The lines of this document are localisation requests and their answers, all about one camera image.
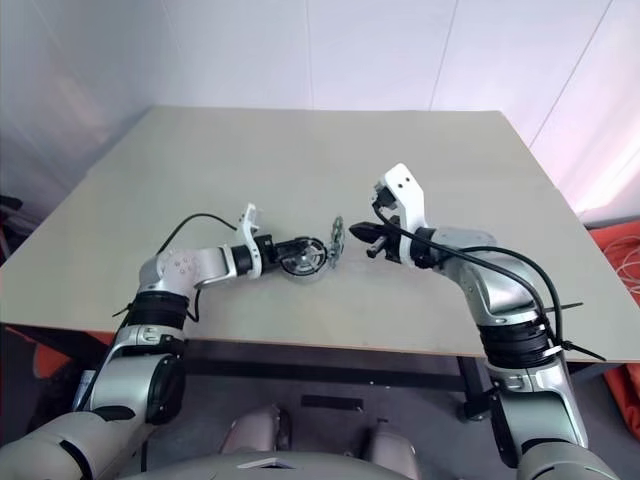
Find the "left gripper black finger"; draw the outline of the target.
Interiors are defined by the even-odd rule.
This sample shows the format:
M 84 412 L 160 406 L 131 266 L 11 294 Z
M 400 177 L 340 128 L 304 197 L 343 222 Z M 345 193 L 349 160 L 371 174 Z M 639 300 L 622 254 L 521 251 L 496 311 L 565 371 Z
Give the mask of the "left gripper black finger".
M 307 250 L 311 239 L 309 237 L 297 237 L 292 240 L 278 242 L 275 249 L 278 259 L 301 256 Z

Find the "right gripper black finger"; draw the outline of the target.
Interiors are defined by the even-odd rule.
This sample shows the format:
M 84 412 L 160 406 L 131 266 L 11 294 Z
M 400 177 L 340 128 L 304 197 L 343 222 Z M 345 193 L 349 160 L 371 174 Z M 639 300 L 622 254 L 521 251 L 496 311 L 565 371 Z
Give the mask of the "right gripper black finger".
M 383 184 L 376 184 L 374 187 L 374 195 L 372 200 L 372 207 L 375 210 L 388 209 L 396 210 L 396 197 L 392 191 Z
M 380 238 L 388 236 L 386 227 L 372 222 L 358 222 L 349 227 L 349 232 L 359 241 L 374 244 Z

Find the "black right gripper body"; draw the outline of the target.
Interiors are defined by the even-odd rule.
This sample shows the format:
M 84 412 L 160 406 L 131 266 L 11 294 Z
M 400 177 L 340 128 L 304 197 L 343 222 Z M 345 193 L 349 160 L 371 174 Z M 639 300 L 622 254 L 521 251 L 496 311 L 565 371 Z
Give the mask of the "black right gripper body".
M 368 255 L 376 258 L 381 252 L 385 253 L 385 259 L 394 263 L 401 263 L 400 246 L 402 233 L 399 223 L 386 217 L 380 208 L 375 208 L 374 213 L 381 221 L 376 227 L 376 235 L 373 243 L 368 248 Z

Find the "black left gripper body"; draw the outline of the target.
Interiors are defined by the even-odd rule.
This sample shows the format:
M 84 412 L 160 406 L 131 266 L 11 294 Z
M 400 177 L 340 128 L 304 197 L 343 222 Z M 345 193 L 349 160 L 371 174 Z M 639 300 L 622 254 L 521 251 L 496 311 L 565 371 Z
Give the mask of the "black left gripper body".
M 261 270 L 273 271 L 280 267 L 279 254 L 276 244 L 270 234 L 256 237 L 256 245 L 261 258 Z

